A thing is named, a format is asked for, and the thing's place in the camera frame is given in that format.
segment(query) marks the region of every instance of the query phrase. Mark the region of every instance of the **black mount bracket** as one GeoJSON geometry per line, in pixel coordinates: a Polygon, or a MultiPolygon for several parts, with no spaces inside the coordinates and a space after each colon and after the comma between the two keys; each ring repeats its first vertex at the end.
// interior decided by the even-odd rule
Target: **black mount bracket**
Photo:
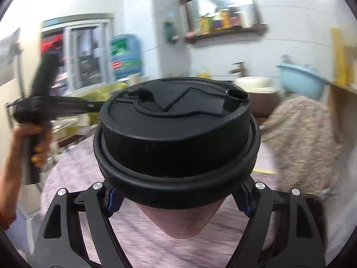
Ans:
{"type": "MultiPolygon", "coordinates": [[[[249,217],[245,232],[226,268],[322,268],[324,247],[316,223],[303,196],[272,191],[262,182],[249,180],[233,193],[240,210],[249,217]],[[278,211],[278,225],[269,257],[262,247],[271,214],[278,211]]],[[[118,211],[124,196],[104,182],[86,191],[60,189],[42,222],[29,263],[38,268],[132,268],[115,237],[109,217],[118,211]],[[79,211],[88,224],[101,265],[87,255],[79,222],[79,211]]]]}

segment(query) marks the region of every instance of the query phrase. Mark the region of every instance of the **plastic basin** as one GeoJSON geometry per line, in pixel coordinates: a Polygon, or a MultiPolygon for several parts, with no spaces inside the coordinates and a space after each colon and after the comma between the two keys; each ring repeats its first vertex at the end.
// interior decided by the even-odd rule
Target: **plastic basin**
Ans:
{"type": "Polygon", "coordinates": [[[277,67],[281,72],[281,84],[288,92],[303,95],[314,100],[321,98],[324,85],[328,82],[312,69],[298,65],[281,63],[277,67]]]}

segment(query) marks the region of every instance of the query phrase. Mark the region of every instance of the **blue water jug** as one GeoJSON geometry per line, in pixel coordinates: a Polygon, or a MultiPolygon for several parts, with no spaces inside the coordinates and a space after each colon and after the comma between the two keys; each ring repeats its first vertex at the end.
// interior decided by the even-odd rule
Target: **blue water jug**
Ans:
{"type": "Polygon", "coordinates": [[[116,79],[141,73],[140,43],[132,34],[123,34],[110,41],[111,66],[116,79]]]}

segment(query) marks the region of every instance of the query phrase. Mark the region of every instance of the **window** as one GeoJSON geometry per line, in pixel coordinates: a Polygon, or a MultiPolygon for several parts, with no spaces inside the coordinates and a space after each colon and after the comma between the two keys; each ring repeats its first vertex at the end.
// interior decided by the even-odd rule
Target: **window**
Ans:
{"type": "Polygon", "coordinates": [[[41,52],[60,55],[52,94],[64,96],[93,85],[114,82],[108,62],[111,21],[73,21],[42,29],[41,52]]]}

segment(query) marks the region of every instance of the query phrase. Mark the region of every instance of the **black handheld tool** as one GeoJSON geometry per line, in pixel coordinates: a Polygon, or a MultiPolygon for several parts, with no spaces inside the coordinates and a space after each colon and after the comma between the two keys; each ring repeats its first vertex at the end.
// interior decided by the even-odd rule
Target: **black handheld tool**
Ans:
{"type": "Polygon", "coordinates": [[[27,136],[21,150],[21,167],[26,185],[40,182],[41,169],[31,162],[36,145],[44,138],[45,130],[51,128],[51,120],[59,117],[98,112],[104,102],[89,102],[77,97],[50,96],[58,73],[59,57],[56,53],[42,54],[29,97],[14,103],[14,118],[18,123],[32,122],[44,128],[38,135],[27,136]]]}

